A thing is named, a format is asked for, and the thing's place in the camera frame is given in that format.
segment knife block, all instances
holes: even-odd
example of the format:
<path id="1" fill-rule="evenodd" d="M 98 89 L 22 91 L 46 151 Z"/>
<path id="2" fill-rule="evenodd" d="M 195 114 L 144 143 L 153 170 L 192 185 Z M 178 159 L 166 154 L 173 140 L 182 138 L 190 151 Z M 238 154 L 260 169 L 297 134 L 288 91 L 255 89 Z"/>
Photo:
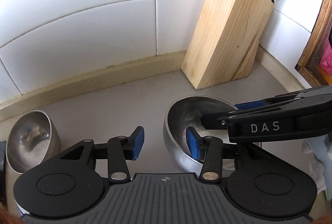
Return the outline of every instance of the knife block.
<path id="1" fill-rule="evenodd" d="M 249 76 L 270 0 L 205 0 L 182 71 L 196 89 Z"/>

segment metal bowl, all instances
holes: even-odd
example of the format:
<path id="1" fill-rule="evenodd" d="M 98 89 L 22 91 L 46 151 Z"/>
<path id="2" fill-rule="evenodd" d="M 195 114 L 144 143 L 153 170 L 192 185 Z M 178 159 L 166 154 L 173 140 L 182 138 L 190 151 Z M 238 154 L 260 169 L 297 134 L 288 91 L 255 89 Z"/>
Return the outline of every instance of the metal bowl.
<path id="1" fill-rule="evenodd" d="M 30 111 L 13 126 L 6 144 L 9 166 L 18 174 L 60 152 L 60 139 L 53 122 L 43 111 Z"/>
<path id="2" fill-rule="evenodd" d="M 234 111 L 237 108 L 217 98 L 191 96 L 177 100 L 168 108 L 164 120 L 163 136 L 165 145 L 177 162 L 186 172 L 200 174 L 203 164 L 190 156 L 186 143 L 186 128 L 193 126 L 200 136 L 212 135 L 229 143 L 227 130 L 206 130 L 200 118 L 202 114 Z M 235 169 L 233 160 L 223 160 L 222 176 L 229 176 Z"/>

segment silver screw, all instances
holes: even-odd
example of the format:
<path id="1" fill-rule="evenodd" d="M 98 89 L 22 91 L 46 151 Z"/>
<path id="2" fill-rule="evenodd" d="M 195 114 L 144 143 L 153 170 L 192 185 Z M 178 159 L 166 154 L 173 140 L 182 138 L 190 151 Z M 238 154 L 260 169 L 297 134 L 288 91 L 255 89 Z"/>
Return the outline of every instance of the silver screw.
<path id="1" fill-rule="evenodd" d="M 205 180 L 210 180 L 210 181 L 217 180 L 219 178 L 219 175 L 215 172 L 206 172 L 203 173 L 202 176 Z"/>
<path id="2" fill-rule="evenodd" d="M 116 173 L 111 174 L 111 178 L 113 180 L 117 180 L 117 181 L 125 180 L 127 178 L 127 174 L 125 174 L 123 172 L 116 172 Z"/>

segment wooden frame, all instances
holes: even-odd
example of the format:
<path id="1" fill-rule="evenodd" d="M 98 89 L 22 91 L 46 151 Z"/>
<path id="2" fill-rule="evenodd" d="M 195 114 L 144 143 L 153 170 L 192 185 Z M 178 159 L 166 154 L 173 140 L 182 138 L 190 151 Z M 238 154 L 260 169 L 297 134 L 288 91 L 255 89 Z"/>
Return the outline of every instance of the wooden frame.
<path id="1" fill-rule="evenodd" d="M 315 26 L 312 30 L 308 43 L 298 60 L 295 69 L 303 76 L 303 78 L 312 86 L 327 85 L 328 77 L 318 67 L 313 71 L 308 68 L 313 53 L 318 45 L 320 45 L 326 34 L 332 27 L 332 0 L 323 0 Z"/>

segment tiled wall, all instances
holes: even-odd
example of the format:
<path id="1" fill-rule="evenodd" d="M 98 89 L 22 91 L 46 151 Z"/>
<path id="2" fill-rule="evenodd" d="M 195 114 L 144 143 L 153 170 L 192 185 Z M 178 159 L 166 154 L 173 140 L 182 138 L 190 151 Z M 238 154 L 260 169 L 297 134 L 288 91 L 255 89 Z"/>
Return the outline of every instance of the tiled wall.
<path id="1" fill-rule="evenodd" d="M 261 39 L 304 85 L 294 66 L 321 2 L 276 0 Z M 203 3 L 0 0 L 0 102 L 92 70 L 186 50 Z"/>

